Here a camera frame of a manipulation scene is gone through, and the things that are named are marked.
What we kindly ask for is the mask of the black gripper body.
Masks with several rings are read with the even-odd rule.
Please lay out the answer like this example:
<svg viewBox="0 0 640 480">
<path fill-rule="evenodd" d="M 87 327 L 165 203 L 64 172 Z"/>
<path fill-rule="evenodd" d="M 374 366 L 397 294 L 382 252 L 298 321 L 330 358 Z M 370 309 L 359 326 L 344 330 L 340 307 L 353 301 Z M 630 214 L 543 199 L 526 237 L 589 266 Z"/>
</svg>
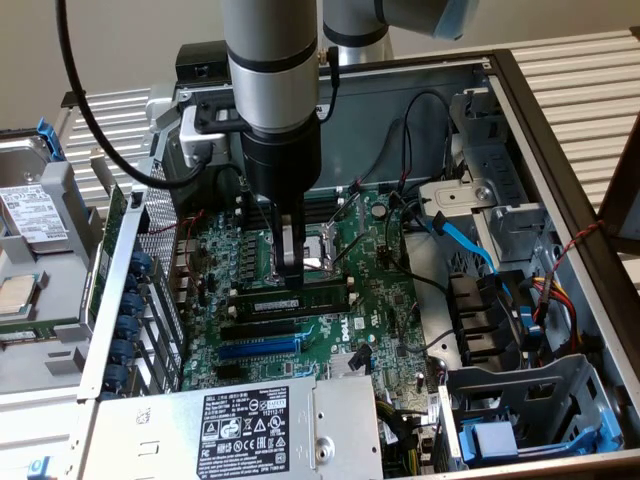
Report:
<svg viewBox="0 0 640 480">
<path fill-rule="evenodd" d="M 302 218 L 304 195 L 321 173 L 319 120 L 309 118 L 280 134 L 243 132 L 241 146 L 252 191 L 269 199 L 280 215 Z"/>
</svg>

